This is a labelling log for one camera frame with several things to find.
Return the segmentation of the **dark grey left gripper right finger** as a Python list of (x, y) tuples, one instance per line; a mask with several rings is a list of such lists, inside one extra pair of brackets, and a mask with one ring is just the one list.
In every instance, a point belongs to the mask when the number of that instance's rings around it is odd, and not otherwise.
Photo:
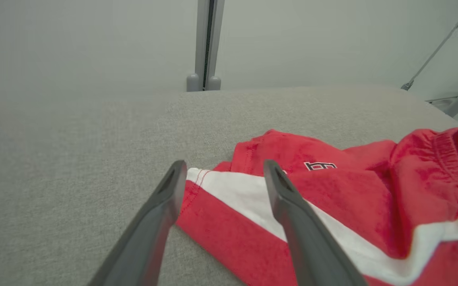
[(365, 286), (367, 281), (279, 164), (264, 163), (272, 213), (284, 229), (300, 286)]

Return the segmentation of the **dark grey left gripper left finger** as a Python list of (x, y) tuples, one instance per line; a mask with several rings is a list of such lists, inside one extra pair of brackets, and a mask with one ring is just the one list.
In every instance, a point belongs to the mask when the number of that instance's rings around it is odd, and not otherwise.
[(133, 217), (91, 286), (156, 286), (167, 237), (176, 223), (185, 193), (187, 165), (175, 161)]

